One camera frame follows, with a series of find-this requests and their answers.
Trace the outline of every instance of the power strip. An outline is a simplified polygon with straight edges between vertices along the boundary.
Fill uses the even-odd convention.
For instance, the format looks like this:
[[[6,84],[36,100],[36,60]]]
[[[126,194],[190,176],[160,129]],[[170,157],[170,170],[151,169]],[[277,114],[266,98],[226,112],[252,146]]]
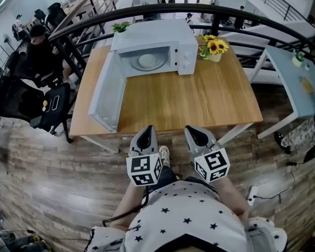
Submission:
[[[250,206],[254,204],[254,201],[256,200],[254,196],[257,196],[257,193],[258,193],[258,187],[252,186],[250,189],[250,193],[248,194],[248,197],[247,197],[247,202]]]

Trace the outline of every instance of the man in black shirt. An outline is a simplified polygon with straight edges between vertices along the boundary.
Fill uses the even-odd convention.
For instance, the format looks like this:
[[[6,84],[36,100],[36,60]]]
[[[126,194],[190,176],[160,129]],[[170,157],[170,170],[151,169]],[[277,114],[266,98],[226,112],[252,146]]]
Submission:
[[[235,24],[234,24],[235,29],[242,29],[243,25],[244,25],[244,20],[242,18],[237,17],[236,20],[235,20]]]
[[[27,63],[37,73],[46,75],[55,72],[63,74],[63,81],[70,84],[71,89],[76,85],[71,82],[69,75],[71,68],[65,63],[58,49],[53,47],[48,40],[46,29],[42,25],[35,25],[30,30],[30,44],[27,46]]]

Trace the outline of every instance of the flower pot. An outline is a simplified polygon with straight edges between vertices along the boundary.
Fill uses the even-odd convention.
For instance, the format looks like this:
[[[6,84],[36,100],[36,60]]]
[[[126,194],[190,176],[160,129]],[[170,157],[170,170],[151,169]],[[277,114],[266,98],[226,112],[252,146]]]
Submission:
[[[299,60],[295,57],[295,55],[293,56],[292,61],[293,61],[293,64],[294,64],[295,66],[301,67],[302,61],[299,61]]]
[[[214,62],[219,62],[221,60],[222,54],[209,54],[208,56],[208,60],[210,61],[214,61]]]

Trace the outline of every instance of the potted plant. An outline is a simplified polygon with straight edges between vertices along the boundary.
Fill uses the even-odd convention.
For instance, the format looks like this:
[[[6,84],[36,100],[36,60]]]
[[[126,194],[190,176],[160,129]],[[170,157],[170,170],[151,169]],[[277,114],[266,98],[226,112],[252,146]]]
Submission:
[[[126,31],[126,27],[129,27],[130,25],[130,22],[115,23],[112,25],[112,29],[114,32],[122,33]]]
[[[229,46],[222,39],[217,39],[215,36],[207,35],[201,36],[205,40],[203,47],[199,47],[200,56],[204,60],[211,60],[214,62],[219,62],[221,60],[222,54],[227,52]]]
[[[305,54],[301,51],[294,50],[294,56],[292,58],[293,64],[297,67],[300,67],[303,63]]]

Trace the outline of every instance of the office chair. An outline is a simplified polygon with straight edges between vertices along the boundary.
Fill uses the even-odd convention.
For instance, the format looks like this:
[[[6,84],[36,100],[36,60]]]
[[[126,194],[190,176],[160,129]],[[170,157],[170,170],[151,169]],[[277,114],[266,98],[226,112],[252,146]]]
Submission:
[[[49,72],[46,75],[40,75],[37,71],[28,66],[26,61],[26,53],[13,52],[7,60],[6,68],[9,69],[10,76],[16,76],[20,79],[28,79],[35,83],[37,88],[45,86],[55,87],[54,81],[59,79],[62,81],[61,72]]]
[[[63,83],[45,94],[25,84],[18,77],[2,77],[0,79],[0,116],[21,119],[30,126],[55,134],[55,129],[62,123],[65,137],[69,138],[67,119],[76,98],[70,102],[70,85]],[[46,111],[43,111],[43,101],[47,101]]]
[[[55,27],[57,27],[67,17],[67,14],[61,8],[60,3],[54,3],[51,6],[49,6],[48,13],[49,15],[47,17],[47,22],[49,22],[51,25]]]
[[[35,11],[34,17],[40,20],[41,24],[44,25],[46,20],[46,14],[44,14],[44,12],[41,9]]]

